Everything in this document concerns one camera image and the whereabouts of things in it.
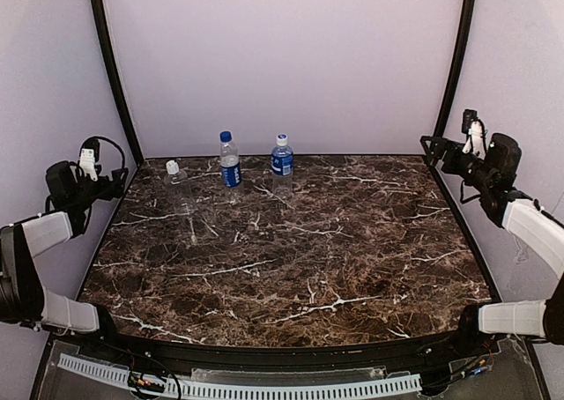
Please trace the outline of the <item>clear bottle white cap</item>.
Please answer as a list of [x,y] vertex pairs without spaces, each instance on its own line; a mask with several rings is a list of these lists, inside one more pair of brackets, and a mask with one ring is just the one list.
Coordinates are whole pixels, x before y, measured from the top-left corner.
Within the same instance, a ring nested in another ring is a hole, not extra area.
[[166,163],[167,175],[165,184],[167,185],[170,202],[174,207],[174,212],[181,218],[187,219],[192,213],[192,195],[189,186],[187,173],[180,168],[175,160]]

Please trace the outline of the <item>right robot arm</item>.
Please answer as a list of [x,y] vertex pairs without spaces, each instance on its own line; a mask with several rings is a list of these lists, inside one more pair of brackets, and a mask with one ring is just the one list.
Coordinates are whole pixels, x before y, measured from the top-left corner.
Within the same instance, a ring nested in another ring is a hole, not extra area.
[[468,337],[513,334],[563,344],[563,224],[534,199],[514,187],[522,151],[515,139],[492,135],[486,156],[464,151],[464,145],[444,137],[423,136],[427,162],[442,163],[445,174],[463,179],[478,191],[487,217],[530,247],[559,282],[547,300],[498,302],[466,307],[460,327]]

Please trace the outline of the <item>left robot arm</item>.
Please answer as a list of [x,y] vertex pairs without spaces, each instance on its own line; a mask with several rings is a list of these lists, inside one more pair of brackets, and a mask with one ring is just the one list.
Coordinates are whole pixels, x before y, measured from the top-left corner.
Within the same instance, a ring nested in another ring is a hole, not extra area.
[[110,176],[91,176],[69,161],[47,170],[48,200],[54,209],[1,228],[1,322],[106,342],[117,338],[105,307],[50,291],[34,259],[84,234],[93,203],[121,197],[128,174],[122,167]]

